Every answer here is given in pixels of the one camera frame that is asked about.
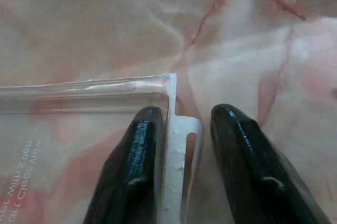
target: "plastic blister pack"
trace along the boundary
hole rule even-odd
[[[0,88],[0,223],[83,223],[106,159],[149,106],[160,109],[164,125],[156,223],[184,222],[202,127],[175,114],[175,99],[175,74]],[[185,167],[190,133],[196,145]]]

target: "black object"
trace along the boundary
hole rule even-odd
[[[84,224],[155,223],[162,128],[158,107],[138,112],[103,166]]]
[[[236,224],[330,223],[255,120],[231,105],[217,105],[211,135]]]

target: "table surface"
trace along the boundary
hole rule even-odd
[[[337,223],[336,0],[0,0],[0,85],[176,72],[204,144],[188,223],[232,223],[211,108],[255,118]]]

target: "pink marble pattern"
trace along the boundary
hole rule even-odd
[[[256,118],[337,223],[336,17],[335,0],[0,0],[0,85],[176,72],[177,111],[204,125],[188,223],[233,223],[210,141],[218,103]],[[76,126],[49,129],[64,145]],[[63,214],[92,186],[73,181],[95,175],[105,151],[69,160],[50,192]],[[81,173],[87,159],[97,162]],[[57,192],[62,179],[74,197]],[[29,223],[48,223],[45,205]]]

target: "transparent plastic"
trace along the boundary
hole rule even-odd
[[[184,222],[202,128],[175,114],[175,95],[175,74],[0,88],[0,223],[82,223],[104,161],[146,106],[160,107],[166,131],[158,223]]]

